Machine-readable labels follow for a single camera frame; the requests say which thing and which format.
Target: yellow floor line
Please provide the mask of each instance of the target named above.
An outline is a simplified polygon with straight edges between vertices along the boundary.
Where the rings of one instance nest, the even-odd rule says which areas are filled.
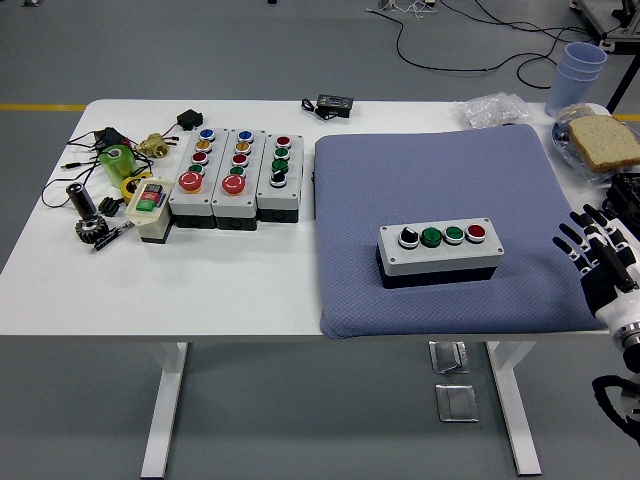
[[[0,103],[0,110],[14,112],[84,112],[86,105],[56,105],[49,103]]]
[[[613,118],[620,122],[640,122],[640,115],[618,115],[617,113],[614,113]]]

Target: metal floor plate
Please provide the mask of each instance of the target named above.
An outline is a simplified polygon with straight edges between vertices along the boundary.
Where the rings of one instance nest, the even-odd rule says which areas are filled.
[[[469,373],[464,342],[429,342],[429,351],[435,373]]]
[[[436,385],[438,412],[443,422],[478,422],[476,394],[471,385]]]

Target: metal cylinder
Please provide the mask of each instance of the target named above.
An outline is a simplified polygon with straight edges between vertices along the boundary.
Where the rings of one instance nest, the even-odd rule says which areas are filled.
[[[67,187],[67,195],[83,220],[95,217],[96,207],[81,183],[75,182]]]

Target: table leg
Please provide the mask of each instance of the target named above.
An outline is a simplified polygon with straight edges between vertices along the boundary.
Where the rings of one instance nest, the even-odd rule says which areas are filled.
[[[542,475],[513,371],[534,345],[535,342],[487,342],[493,378],[498,389],[518,475]]]
[[[148,345],[151,355],[162,367],[162,377],[140,478],[164,478],[187,345],[187,343]]]

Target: power adapter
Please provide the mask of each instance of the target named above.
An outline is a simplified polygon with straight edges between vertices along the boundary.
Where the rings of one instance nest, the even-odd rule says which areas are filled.
[[[183,130],[193,130],[196,127],[202,125],[204,121],[201,113],[197,113],[193,110],[187,110],[184,113],[178,115],[177,124],[182,127]]]
[[[124,145],[123,142],[126,138],[113,127],[106,127],[104,130],[93,132],[93,136],[96,140],[94,146],[98,153],[102,153],[105,148],[114,145]]]
[[[352,107],[353,98],[320,94],[316,104],[316,113],[330,117],[349,118]]]

